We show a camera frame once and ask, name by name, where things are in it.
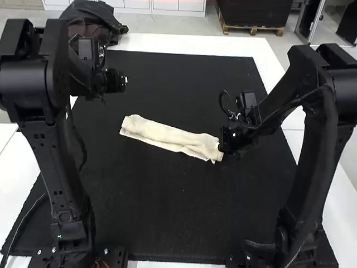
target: floor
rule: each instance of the floor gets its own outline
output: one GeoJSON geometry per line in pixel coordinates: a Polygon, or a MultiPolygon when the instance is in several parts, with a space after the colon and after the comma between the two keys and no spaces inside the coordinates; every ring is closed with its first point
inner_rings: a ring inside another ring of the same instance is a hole
{"type": "MultiPolygon", "coordinates": [[[[214,35],[224,36],[218,21],[214,0],[208,0],[206,17],[172,17],[159,15],[135,15],[117,13],[118,21],[129,26],[130,32],[156,33],[156,34],[185,34],[185,35],[214,35]]],[[[48,18],[58,18],[60,11],[34,11],[21,9],[0,9],[0,33],[8,18],[28,18],[35,26],[44,26],[48,18]]],[[[319,23],[313,44],[336,42],[339,45],[346,45],[342,39],[335,35],[338,24],[338,17],[325,14],[324,19],[319,23]]],[[[302,44],[294,34],[298,14],[289,16],[283,37],[277,37],[272,31],[258,31],[256,37],[265,37],[282,66],[287,69],[289,61],[287,52],[292,45],[302,44]]],[[[237,30],[230,32],[229,36],[249,36],[249,31],[237,30]]],[[[357,59],[357,47],[345,48],[354,58],[357,59]]],[[[9,122],[7,113],[0,111],[0,123],[9,122]]],[[[357,188],[357,166],[352,161],[355,150],[357,150],[357,133],[352,137],[341,158],[341,163],[349,177],[354,180],[357,188]]]]}

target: table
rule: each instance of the table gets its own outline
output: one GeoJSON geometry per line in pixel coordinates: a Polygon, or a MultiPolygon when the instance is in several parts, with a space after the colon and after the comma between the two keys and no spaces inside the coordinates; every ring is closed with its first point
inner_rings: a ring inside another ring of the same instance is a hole
{"type": "MultiPolygon", "coordinates": [[[[166,52],[173,54],[220,55],[253,57],[263,83],[269,93],[284,74],[279,61],[265,39],[251,37],[214,37],[185,35],[156,35],[131,33],[122,37],[113,50],[166,52]]],[[[302,111],[295,111],[282,126],[288,144],[296,160],[303,138],[302,111]]],[[[25,137],[17,132],[0,154],[0,177],[2,189],[7,195],[0,195],[0,210],[7,217],[2,220],[0,243],[7,237],[32,184],[39,174],[38,165],[25,137]]],[[[353,267],[357,247],[357,192],[344,170],[338,165],[324,210],[324,227],[341,268],[353,267]]],[[[27,267],[29,257],[10,257],[7,267],[27,267]]],[[[174,267],[209,268],[218,265],[178,264],[159,262],[130,262],[129,267],[174,267]]]]}

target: black mat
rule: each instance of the black mat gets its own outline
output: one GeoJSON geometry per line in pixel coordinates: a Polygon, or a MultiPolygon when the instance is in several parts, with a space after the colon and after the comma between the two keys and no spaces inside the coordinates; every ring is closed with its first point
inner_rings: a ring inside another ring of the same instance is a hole
{"type": "MultiPolygon", "coordinates": [[[[222,89],[233,95],[253,90],[259,101],[266,96],[253,59],[111,51],[108,65],[128,75],[127,91],[107,96],[106,105],[79,98],[74,107],[88,147],[81,178],[97,243],[120,243],[131,259],[222,263],[228,254],[242,256],[244,238],[273,242],[296,169],[281,130],[242,160],[226,157],[215,165],[119,135],[124,116],[136,113],[219,137],[226,123],[218,105],[222,89]]],[[[79,161],[74,140],[73,148],[79,161]]],[[[20,218],[44,191],[37,180],[20,218]]],[[[31,255],[51,245],[46,202],[12,253],[31,255]]]]}

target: towel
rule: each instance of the towel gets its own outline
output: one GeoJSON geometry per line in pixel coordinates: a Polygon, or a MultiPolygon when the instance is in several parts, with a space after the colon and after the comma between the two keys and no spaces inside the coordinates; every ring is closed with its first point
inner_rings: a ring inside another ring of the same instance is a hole
{"type": "Polygon", "coordinates": [[[218,150],[218,138],[207,133],[196,134],[180,130],[145,119],[138,114],[124,118],[120,134],[204,161],[211,160],[213,164],[223,158],[223,153],[218,150]]]}

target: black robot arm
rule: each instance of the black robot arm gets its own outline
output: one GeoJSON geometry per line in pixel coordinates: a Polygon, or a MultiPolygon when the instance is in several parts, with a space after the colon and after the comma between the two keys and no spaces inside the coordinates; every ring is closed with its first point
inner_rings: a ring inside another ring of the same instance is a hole
{"type": "Polygon", "coordinates": [[[316,249],[322,209],[337,163],[357,123],[357,61],[336,44],[293,46],[290,67],[269,95],[257,103],[253,92],[237,96],[227,110],[220,150],[242,157],[259,136],[274,133],[298,106],[306,112],[305,133],[295,179],[276,228],[276,242],[246,240],[247,267],[307,267],[316,249]]]}
{"type": "Polygon", "coordinates": [[[94,264],[94,213],[70,150],[66,109],[70,94],[93,99],[126,85],[119,71],[102,70],[95,39],[79,38],[77,54],[67,31],[64,20],[48,20],[44,29],[8,20],[0,40],[1,106],[30,143],[51,202],[54,250],[42,250],[29,267],[94,264]]]}

